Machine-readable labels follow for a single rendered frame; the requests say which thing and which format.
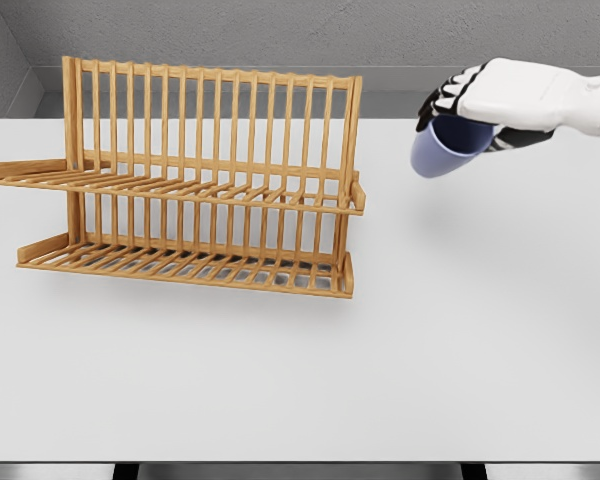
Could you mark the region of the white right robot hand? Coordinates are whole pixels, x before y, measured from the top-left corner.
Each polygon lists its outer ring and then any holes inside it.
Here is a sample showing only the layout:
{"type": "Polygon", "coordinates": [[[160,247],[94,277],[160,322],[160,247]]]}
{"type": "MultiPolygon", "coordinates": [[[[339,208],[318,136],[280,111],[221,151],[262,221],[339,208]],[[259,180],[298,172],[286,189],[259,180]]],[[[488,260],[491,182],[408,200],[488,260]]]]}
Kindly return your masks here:
{"type": "Polygon", "coordinates": [[[494,58],[434,90],[418,111],[416,130],[443,116],[462,117],[500,128],[489,152],[540,143],[563,122],[569,91],[579,78],[566,68],[494,58]]]}

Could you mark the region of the lavender blue cup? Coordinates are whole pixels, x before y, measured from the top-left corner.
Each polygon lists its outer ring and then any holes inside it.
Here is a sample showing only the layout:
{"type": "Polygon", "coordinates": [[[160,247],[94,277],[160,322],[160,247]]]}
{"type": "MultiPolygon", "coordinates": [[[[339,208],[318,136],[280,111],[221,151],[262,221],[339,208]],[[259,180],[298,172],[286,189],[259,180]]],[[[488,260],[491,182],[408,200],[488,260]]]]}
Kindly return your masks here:
{"type": "Polygon", "coordinates": [[[445,175],[484,152],[494,135],[494,125],[440,115],[416,134],[411,166],[425,178],[445,175]]]}

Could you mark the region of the two-tier wooden dish rack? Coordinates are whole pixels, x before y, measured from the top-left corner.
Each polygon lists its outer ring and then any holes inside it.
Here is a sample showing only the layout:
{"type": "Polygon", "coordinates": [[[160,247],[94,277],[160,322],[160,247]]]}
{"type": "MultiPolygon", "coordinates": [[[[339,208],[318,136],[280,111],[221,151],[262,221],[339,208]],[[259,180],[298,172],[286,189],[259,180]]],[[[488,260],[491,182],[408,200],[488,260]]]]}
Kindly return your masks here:
{"type": "Polygon", "coordinates": [[[0,162],[67,195],[20,267],[352,296],[360,77],[67,56],[62,82],[63,157],[0,162]]]}

